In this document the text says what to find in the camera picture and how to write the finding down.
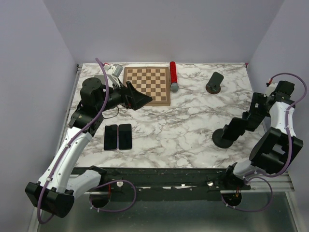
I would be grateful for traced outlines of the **purple-cased black phone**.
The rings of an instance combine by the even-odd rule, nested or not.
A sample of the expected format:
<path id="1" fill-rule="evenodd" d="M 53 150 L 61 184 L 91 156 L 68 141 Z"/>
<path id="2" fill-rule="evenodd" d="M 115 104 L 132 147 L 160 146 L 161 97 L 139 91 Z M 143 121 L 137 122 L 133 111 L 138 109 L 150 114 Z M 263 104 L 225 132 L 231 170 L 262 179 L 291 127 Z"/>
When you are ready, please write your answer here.
<path id="1" fill-rule="evenodd" d="M 111 151 L 118 148 L 118 126 L 106 125 L 104 130 L 104 150 Z"/>

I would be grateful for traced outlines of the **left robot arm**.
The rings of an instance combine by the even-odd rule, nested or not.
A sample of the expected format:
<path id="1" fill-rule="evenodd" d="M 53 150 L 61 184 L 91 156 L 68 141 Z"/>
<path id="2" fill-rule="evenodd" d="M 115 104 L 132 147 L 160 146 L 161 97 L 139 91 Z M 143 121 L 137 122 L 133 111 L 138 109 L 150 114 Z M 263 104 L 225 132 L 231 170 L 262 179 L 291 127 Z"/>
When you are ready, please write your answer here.
<path id="1" fill-rule="evenodd" d="M 37 182 L 29 182 L 25 192 L 38 211 L 64 218 L 74 201 L 91 189 L 104 190 L 106 171 L 91 166 L 72 180 L 70 175 L 79 156 L 103 122 L 102 112 L 122 105 L 138 110 L 152 98 L 137 91 L 130 82 L 108 87 L 91 77 L 82 83 L 81 101 L 71 116 L 66 137 L 52 163 Z"/>

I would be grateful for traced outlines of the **black round phone stand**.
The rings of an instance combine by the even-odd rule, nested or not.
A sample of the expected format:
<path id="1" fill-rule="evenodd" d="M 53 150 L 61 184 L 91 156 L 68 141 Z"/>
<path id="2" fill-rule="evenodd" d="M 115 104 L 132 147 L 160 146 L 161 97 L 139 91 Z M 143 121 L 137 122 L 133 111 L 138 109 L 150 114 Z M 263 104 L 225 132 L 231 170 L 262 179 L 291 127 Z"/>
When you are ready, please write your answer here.
<path id="1" fill-rule="evenodd" d="M 223 133 L 224 133 L 223 129 L 215 130 L 214 133 L 212 134 L 212 141 L 217 147 L 226 149 L 233 144 L 233 141 L 223 139 L 222 138 Z"/>

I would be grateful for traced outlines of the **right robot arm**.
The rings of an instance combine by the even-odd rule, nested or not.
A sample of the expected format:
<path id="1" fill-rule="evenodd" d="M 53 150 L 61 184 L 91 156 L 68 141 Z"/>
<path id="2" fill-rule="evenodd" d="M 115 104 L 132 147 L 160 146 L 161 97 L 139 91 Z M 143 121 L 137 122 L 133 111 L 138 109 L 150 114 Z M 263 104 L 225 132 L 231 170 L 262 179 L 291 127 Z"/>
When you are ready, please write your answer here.
<path id="1" fill-rule="evenodd" d="M 247 184 L 251 178 L 282 175 L 303 147 L 294 131 L 293 116 L 296 102 L 291 100 L 295 85 L 288 81 L 267 83 L 266 93 L 254 93 L 249 111 L 241 118 L 231 119 L 217 130 L 221 148 L 229 148 L 246 131 L 254 131 L 268 117 L 270 127 L 253 147 L 249 158 L 229 166 L 222 177 L 227 189 Z"/>

